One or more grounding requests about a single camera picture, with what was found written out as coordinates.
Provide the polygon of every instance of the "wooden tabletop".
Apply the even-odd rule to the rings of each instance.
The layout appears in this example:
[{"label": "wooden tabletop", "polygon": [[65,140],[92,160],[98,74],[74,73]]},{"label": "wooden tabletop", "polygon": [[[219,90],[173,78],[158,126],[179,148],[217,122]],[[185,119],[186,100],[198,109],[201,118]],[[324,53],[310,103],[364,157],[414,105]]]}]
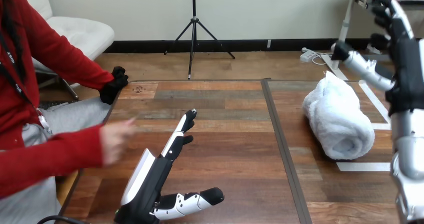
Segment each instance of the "wooden tabletop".
[{"label": "wooden tabletop", "polygon": [[198,111],[162,194],[219,187],[225,200],[164,223],[299,223],[260,81],[132,82],[108,123],[137,116],[137,134],[122,160],[85,169],[63,215],[113,223],[125,186],[148,148],[158,155],[189,109]]},{"label": "wooden tabletop", "polygon": [[[387,124],[358,83],[349,83],[361,110]],[[163,149],[181,116],[198,111],[162,194],[219,187],[225,200],[163,223],[398,223],[396,188],[388,171],[343,171],[329,160],[302,113],[312,81],[132,82],[117,98],[108,123],[137,117],[137,134],[122,160],[85,169],[62,214],[113,223],[125,186],[145,148]],[[383,101],[383,93],[374,91]],[[390,130],[376,130],[371,151],[345,163],[391,160]]]}]

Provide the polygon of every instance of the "black baseboard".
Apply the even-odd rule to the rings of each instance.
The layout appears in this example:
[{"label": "black baseboard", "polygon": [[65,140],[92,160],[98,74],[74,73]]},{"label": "black baseboard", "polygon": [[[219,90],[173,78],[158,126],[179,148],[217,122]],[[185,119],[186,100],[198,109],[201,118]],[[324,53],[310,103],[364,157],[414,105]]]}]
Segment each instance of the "black baseboard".
[{"label": "black baseboard", "polygon": [[[251,51],[300,51],[303,47],[311,50],[330,50],[337,39],[292,39],[271,40],[271,47],[267,48],[268,40],[223,40],[222,46],[230,52]],[[364,50],[369,39],[347,39],[346,42],[356,50]],[[173,41],[114,41],[105,53],[164,53]],[[221,48],[212,40],[197,42],[196,52],[222,52]],[[190,52],[191,41],[178,41],[171,52]]]}]

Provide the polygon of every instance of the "person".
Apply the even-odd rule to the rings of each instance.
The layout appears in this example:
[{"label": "person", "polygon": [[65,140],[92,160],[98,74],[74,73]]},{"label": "person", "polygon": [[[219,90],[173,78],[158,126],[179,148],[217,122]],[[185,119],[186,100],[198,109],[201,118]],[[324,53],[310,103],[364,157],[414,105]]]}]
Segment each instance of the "person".
[{"label": "person", "polygon": [[[125,69],[110,73],[59,36],[27,0],[0,0],[0,222],[58,214],[55,176],[115,163],[134,121],[102,125]],[[40,110],[32,58],[100,97]]]}]

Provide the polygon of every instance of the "id badge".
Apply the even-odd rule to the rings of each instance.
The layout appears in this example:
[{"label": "id badge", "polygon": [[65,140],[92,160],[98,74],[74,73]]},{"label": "id badge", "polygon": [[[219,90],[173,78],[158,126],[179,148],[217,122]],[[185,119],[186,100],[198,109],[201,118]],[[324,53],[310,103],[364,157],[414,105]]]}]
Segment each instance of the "id badge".
[{"label": "id badge", "polygon": [[50,135],[53,135],[53,132],[50,129],[50,126],[48,125],[46,118],[42,115],[39,115],[38,119],[40,120],[42,127],[47,131],[47,133],[49,133]]}]

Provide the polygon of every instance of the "silver robotic arm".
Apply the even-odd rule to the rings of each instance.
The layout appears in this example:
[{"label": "silver robotic arm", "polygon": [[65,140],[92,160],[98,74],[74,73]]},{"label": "silver robotic arm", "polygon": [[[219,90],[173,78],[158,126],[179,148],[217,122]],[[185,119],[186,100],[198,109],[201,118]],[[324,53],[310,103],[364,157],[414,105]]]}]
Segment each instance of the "silver robotic arm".
[{"label": "silver robotic arm", "polygon": [[342,61],[362,79],[385,91],[392,120],[391,175],[399,190],[395,202],[400,221],[424,223],[424,42],[415,39],[396,0],[373,3],[376,24],[388,36],[374,34],[371,38],[388,48],[395,74],[381,71],[375,62],[365,60],[342,42],[333,46],[332,59]]},{"label": "silver robotic arm", "polygon": [[184,136],[184,133],[194,126],[196,114],[195,109],[187,111],[158,157],[154,157],[148,149],[144,151],[125,188],[115,223],[156,224],[160,220],[179,218],[207,209],[224,200],[223,192],[216,187],[199,193],[161,196],[172,163],[183,146],[193,141],[192,136]]}]

